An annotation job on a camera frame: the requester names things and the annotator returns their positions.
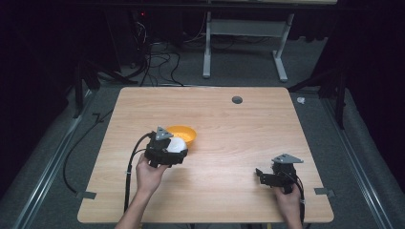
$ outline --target bowl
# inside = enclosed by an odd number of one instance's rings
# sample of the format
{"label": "bowl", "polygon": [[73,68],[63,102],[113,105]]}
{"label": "bowl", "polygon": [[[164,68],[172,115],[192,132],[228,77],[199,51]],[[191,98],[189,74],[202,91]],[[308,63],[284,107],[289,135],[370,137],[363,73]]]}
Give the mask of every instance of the bowl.
{"label": "bowl", "polygon": [[187,144],[187,147],[191,145],[191,143],[197,136],[197,133],[196,131],[194,131],[193,128],[182,125],[167,127],[166,131],[174,136],[182,138],[185,141],[185,144]]}

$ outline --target wooden table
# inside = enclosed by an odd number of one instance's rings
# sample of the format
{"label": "wooden table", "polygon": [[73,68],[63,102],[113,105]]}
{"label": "wooden table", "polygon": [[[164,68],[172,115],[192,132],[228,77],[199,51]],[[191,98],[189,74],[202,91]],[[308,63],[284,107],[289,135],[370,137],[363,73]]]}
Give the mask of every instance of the wooden table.
{"label": "wooden table", "polygon": [[[232,102],[233,96],[243,99]],[[137,141],[158,126],[188,125],[197,132],[183,164],[166,170],[143,222],[280,222],[272,189],[261,185],[259,168],[287,153],[306,194],[306,222],[333,219],[306,138],[284,88],[124,88],[103,140],[81,222],[117,222],[122,216],[125,170]],[[143,149],[149,139],[139,146]],[[131,199],[136,192],[132,176]]]}

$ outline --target gray carpet floor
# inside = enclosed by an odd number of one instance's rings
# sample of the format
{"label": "gray carpet floor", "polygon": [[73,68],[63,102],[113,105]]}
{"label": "gray carpet floor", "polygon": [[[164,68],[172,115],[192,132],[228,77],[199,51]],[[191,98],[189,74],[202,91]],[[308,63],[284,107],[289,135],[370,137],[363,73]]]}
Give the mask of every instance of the gray carpet floor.
{"label": "gray carpet floor", "polygon": [[[326,41],[307,43],[304,40],[288,41],[283,53],[283,62],[288,82],[278,80],[270,51],[276,49],[277,40],[260,41],[257,38],[238,37],[230,46],[228,41],[214,41],[212,52],[211,78],[203,75],[203,46],[199,42],[184,45],[182,48],[167,47],[164,44],[153,48],[152,65],[145,77],[144,86],[175,85],[170,73],[177,65],[177,55],[181,59],[174,71],[174,78],[191,86],[240,86],[240,87],[290,87],[308,78]],[[122,67],[124,74],[132,70]],[[95,92],[94,99],[83,115],[72,143],[79,141],[95,123],[94,114],[107,114],[114,109],[119,90],[124,87],[114,82],[102,80],[101,89]],[[296,112],[306,135],[319,174],[326,188],[333,190],[330,205],[334,220],[330,223],[312,224],[310,228],[382,228],[370,210],[370,203],[359,185],[346,149],[335,129],[335,123],[327,112],[326,103],[333,99],[321,100],[317,88],[305,88],[290,94]],[[298,96],[306,99],[305,104],[296,101]],[[12,228],[40,179],[48,162],[56,151],[62,137],[70,128],[75,113],[73,94],[69,107],[61,114],[42,137],[26,166],[21,170],[9,191],[0,202],[0,227]],[[344,133],[356,151],[364,171],[370,178],[375,193],[380,197],[392,228],[405,225],[405,199],[389,169],[376,150],[367,127],[359,116],[350,92],[346,96],[344,111]],[[96,125],[72,151],[67,164],[67,178],[79,191],[84,191],[96,162],[98,150],[107,130],[109,116],[105,122]],[[77,221],[81,200],[75,198],[64,182],[59,169],[52,186],[36,212],[31,228],[113,228],[113,224],[82,224]],[[275,223],[273,228],[285,228],[283,223]]]}

